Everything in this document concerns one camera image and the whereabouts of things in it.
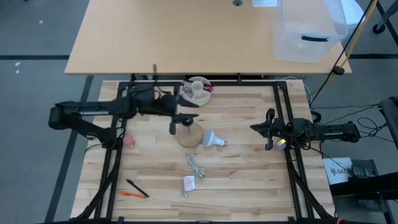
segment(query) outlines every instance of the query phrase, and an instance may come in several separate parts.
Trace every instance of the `pen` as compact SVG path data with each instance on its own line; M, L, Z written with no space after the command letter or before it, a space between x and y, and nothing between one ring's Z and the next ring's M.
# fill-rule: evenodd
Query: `pen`
M137 189L141 194L145 195L146 197L149 197L147 193L145 193L143 190L141 190L136 184L134 184L133 181L126 179L126 181L131 184L135 189Z
M133 197L137 197L137 198L147 198L147 197L144 196L144 195L133 194L133 193L130 193L130 192L125 192L125 191L123 191L123 190L119 191L119 193L120 193L121 195L124 195L124 196L133 196Z

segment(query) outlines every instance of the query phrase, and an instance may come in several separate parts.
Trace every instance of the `white cup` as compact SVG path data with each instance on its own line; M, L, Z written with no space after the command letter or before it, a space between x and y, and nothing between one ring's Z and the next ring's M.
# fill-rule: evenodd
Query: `white cup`
M201 95L203 93L203 83L201 81L194 81L191 87L194 95Z

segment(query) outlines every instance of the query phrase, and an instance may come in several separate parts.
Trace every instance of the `orange pen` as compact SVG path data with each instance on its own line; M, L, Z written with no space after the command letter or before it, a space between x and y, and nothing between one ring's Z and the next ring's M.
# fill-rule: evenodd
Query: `orange pen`
M137 197L137 198L147 198L145 195L133 194L133 193L130 193L130 192L125 192L123 190L119 191L119 193L121 195L124 195L124 196L133 196L133 197Z

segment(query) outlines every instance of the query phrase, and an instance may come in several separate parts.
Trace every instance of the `light wood desk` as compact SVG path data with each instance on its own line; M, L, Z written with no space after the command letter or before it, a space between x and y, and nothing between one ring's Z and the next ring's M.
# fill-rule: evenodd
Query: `light wood desk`
M341 44L315 64L276 60L273 12L251 0L91 0L65 72L327 74Z
M294 116L310 119L302 81L288 81L288 84ZM118 82L104 82L99 100L115 98L117 87ZM136 145L123 148L118 190L138 193L125 181L131 179L150 198L116 194L113 218L271 221L293 216L284 153L276 149L265 151L266 139L249 128L251 124L263 122L269 108L275 108L275 100L272 87L268 86L216 86L207 105L180 108L182 113L200 114L196 122L204 129L214 129L229 142L227 147L208 149L202 145L196 149L180 146L175 136L169 134L168 117L137 115L130 119L127 133L135 137ZM94 123L109 127L111 117L96 117ZM189 198L184 198L179 190L182 177L193 174L187 167L186 154L194 154L206 174L205 179L197 180L197 190L189 192ZM321 156L315 151L302 151L302 154L311 191L333 214L333 200ZM94 197L100 184L104 155L105 150L100 146L86 153L72 217L81 213ZM103 214L108 198L104 201Z

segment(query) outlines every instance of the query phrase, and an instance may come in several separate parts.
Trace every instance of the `pen holder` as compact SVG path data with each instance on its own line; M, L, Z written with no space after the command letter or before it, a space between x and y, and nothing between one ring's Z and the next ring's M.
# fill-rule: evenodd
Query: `pen holder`
M211 93L203 88L204 85L211 85L211 83L203 77L192 77L189 80L192 84L184 84L182 87L182 89L186 90L181 91L184 99L198 106L203 106L209 102Z

